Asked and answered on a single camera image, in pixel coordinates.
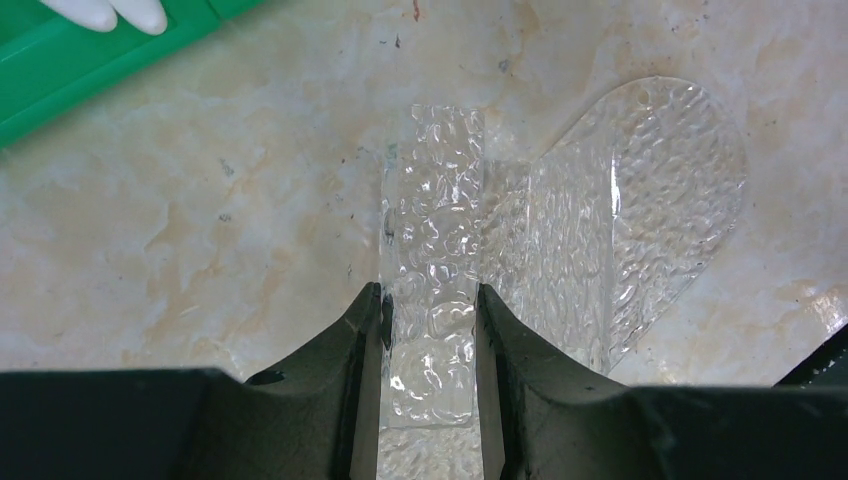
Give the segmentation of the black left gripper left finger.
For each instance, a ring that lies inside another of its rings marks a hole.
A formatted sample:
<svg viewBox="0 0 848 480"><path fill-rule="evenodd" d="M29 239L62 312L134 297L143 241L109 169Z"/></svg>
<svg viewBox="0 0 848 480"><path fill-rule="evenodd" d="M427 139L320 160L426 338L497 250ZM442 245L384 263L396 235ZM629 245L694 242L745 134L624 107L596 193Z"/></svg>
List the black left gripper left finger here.
<svg viewBox="0 0 848 480"><path fill-rule="evenodd" d="M371 479L381 289L239 381L216 368L1 376L5 479Z"/></svg>

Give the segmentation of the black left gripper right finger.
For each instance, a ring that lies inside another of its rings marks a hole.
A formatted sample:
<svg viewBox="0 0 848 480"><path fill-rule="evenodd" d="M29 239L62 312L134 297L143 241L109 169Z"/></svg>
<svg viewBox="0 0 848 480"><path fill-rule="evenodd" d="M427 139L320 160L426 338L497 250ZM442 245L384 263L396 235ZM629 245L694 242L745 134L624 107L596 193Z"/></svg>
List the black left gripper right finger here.
<svg viewBox="0 0 848 480"><path fill-rule="evenodd" d="M476 300L488 479L843 479L847 386L627 387Z"/></svg>

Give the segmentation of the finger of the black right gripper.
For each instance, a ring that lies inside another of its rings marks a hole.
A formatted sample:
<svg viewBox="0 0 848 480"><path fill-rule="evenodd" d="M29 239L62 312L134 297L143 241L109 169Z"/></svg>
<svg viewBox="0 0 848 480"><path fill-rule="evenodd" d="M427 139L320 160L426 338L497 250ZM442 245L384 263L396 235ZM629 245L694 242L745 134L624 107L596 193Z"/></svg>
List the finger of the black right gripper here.
<svg viewBox="0 0 848 480"><path fill-rule="evenodd" d="M847 386L847 326L777 382L777 386Z"/></svg>

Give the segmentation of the clear textured plastic tray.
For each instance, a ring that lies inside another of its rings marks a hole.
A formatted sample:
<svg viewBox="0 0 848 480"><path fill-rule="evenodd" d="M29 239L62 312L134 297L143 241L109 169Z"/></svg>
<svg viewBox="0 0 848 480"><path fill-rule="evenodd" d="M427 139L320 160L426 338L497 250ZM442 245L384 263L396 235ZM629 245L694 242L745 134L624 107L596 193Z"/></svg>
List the clear textured plastic tray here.
<svg viewBox="0 0 848 480"><path fill-rule="evenodd" d="M393 306L377 475L479 479L476 291L608 374L707 268L747 174L740 133L674 77L602 96L535 159L497 158L482 111L412 105L390 124L380 281Z"/></svg>

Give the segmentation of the green compartment bin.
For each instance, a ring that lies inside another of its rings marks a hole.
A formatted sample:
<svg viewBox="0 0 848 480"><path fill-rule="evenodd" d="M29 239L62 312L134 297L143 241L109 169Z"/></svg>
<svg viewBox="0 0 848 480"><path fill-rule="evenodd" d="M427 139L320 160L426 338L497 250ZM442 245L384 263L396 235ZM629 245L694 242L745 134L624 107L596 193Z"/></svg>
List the green compartment bin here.
<svg viewBox="0 0 848 480"><path fill-rule="evenodd" d="M254 1L166 1L156 36L119 21L108 33L73 24L38 1L1 4L1 144L214 32Z"/></svg>

